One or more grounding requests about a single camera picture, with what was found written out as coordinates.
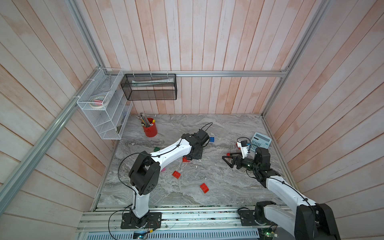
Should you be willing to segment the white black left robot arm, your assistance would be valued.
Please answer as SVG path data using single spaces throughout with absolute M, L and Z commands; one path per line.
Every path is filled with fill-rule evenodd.
M 139 220 L 149 212 L 149 198 L 158 184 L 161 170 L 177 159 L 200 160 L 204 146 L 209 142 L 208 133 L 202 129 L 194 134 L 183 134 L 172 145 L 157 152 L 138 154 L 130 172 L 130 183 L 135 191 L 131 213 Z

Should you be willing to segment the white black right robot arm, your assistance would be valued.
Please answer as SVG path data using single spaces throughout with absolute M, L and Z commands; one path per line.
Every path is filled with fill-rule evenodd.
M 269 150 L 258 148 L 254 158 L 248 158 L 248 149 L 241 153 L 228 153 L 222 159 L 230 168 L 245 168 L 253 172 L 253 179 L 277 195 L 289 208 L 283 210 L 273 201 L 258 202 L 255 222 L 277 224 L 297 240 L 339 240 L 340 234 L 333 210 L 327 204 L 318 204 L 307 198 L 271 168 Z

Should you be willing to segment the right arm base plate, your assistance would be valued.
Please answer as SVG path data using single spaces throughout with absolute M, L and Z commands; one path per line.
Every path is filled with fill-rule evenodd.
M 241 225 L 243 227 L 265 225 L 265 224 L 258 223 L 255 219 L 254 211 L 249 210 L 248 208 L 240 208 L 238 209 L 237 212 L 240 217 Z

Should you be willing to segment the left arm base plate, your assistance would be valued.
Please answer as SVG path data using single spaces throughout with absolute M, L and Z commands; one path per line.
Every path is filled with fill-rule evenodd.
M 153 229 L 161 227 L 162 213 L 148 212 L 142 218 L 136 217 L 133 213 L 124 213 L 121 222 L 121 229 Z

